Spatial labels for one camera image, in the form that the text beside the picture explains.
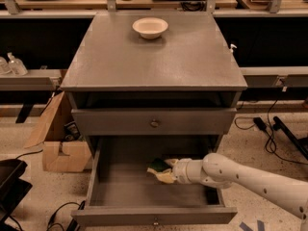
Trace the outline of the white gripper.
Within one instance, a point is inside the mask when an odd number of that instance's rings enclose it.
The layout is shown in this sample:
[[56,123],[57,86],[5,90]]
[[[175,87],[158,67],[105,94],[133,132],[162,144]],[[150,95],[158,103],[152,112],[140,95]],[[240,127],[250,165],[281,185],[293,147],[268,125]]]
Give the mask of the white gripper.
[[166,159],[166,163],[172,167],[172,174],[170,172],[156,173],[155,176],[160,182],[173,184],[177,181],[180,184],[200,184],[206,178],[202,160]]

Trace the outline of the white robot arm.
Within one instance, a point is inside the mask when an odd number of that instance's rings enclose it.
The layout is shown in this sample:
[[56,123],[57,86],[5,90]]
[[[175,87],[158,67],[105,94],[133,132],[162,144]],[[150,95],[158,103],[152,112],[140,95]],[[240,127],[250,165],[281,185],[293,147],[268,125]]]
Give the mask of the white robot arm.
[[247,167],[218,154],[203,159],[155,159],[147,169],[166,184],[201,184],[216,189],[237,183],[301,219],[300,231],[308,231],[308,183]]

